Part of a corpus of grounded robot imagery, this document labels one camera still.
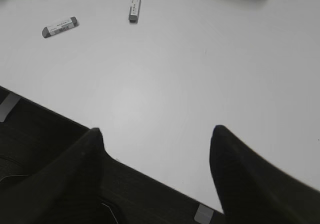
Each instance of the metal bracket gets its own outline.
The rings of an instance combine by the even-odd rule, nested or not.
[[[214,215],[214,210],[200,204],[199,208],[194,216],[194,220],[200,224],[210,224],[211,219]]]
[[[19,100],[20,100],[19,95],[16,95],[10,92],[9,95],[0,104],[0,122],[1,123],[3,123],[6,120],[8,114],[16,106]]]

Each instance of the floor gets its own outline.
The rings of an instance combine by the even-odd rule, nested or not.
[[[0,87],[0,103],[9,91]],[[0,123],[0,179],[31,175],[77,141],[87,127],[22,98]],[[199,202],[103,155],[101,196],[121,208],[129,224],[197,224]],[[210,224],[224,224],[215,211]]]

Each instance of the table surface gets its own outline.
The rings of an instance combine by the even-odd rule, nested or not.
[[[0,0],[0,85],[221,211],[215,125],[320,189],[320,0]],[[75,16],[79,26],[44,39]]]

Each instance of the dark floor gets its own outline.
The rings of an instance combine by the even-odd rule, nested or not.
[[[8,95],[0,87],[0,103]],[[0,179],[31,175],[72,145],[87,127],[21,99],[0,123]],[[103,155],[101,196],[117,204],[129,224],[197,224],[199,202]],[[224,224],[215,211],[211,224]]]

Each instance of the eraser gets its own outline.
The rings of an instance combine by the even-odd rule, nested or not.
[[[57,22],[55,24],[48,25],[45,28],[43,28],[42,36],[44,38],[48,38],[48,37],[54,36],[54,35],[56,35],[58,33],[62,33],[64,31],[67,31],[67,30],[69,30],[71,28],[76,27],[77,24],[78,24],[77,18],[75,18],[74,16],[70,17],[68,19],[59,21],[59,22]]]
[[[139,18],[141,0],[132,0],[129,12],[129,21],[136,22]]]

